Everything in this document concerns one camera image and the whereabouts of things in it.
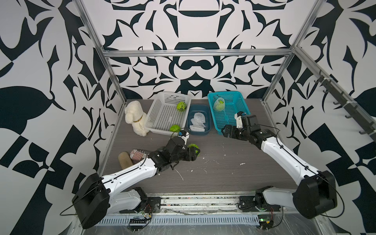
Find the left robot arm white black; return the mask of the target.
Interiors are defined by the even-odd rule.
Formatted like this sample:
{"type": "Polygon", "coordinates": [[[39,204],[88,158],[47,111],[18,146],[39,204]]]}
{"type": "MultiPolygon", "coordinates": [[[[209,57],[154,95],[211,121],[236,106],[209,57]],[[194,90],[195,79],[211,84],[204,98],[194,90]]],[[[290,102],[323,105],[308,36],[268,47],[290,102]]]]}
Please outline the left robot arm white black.
{"type": "Polygon", "coordinates": [[[124,196],[120,196],[120,193],[168,168],[174,169],[181,161],[195,161],[200,152],[197,145],[187,145],[186,137],[175,136],[169,139],[166,146],[150,152],[137,164],[110,175],[90,175],[72,199],[82,228],[97,225],[110,213],[143,210],[147,196],[142,190],[134,188],[124,196]]]}

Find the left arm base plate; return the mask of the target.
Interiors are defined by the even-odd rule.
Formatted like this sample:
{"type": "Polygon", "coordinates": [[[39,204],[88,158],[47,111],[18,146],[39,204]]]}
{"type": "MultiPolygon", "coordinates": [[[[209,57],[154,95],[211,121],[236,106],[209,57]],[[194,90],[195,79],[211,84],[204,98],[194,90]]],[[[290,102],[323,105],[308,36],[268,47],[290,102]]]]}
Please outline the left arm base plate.
{"type": "Polygon", "coordinates": [[[135,187],[130,190],[132,193],[136,193],[139,196],[140,202],[134,209],[121,210],[119,213],[137,213],[137,212],[159,212],[161,208],[161,197],[148,197],[144,190],[140,187],[135,187]]]}

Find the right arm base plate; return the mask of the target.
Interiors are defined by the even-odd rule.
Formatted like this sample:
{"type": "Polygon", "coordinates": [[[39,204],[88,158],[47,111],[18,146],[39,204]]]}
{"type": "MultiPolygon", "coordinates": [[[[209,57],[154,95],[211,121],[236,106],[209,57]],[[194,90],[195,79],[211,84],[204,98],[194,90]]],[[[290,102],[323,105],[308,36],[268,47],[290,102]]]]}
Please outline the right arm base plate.
{"type": "Polygon", "coordinates": [[[254,196],[240,196],[238,209],[243,212],[270,212],[272,209],[280,211],[281,206],[268,204],[262,194],[265,190],[270,188],[272,188],[272,186],[266,186],[258,189],[256,190],[254,196]]]}

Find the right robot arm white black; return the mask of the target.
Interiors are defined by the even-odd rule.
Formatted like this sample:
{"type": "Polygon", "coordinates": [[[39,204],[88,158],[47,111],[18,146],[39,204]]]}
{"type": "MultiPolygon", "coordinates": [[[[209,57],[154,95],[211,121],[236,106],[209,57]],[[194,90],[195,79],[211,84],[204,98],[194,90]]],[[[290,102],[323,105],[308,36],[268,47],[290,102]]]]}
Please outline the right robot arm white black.
{"type": "Polygon", "coordinates": [[[277,205],[297,210],[312,219],[335,209],[341,196],[336,190],[335,177],[320,171],[290,150],[273,132],[273,127],[260,125],[255,115],[235,114],[236,125],[225,125],[221,133],[226,138],[246,141],[275,160],[293,179],[297,189],[267,186],[256,191],[252,203],[240,202],[239,208],[258,210],[277,205]]]}

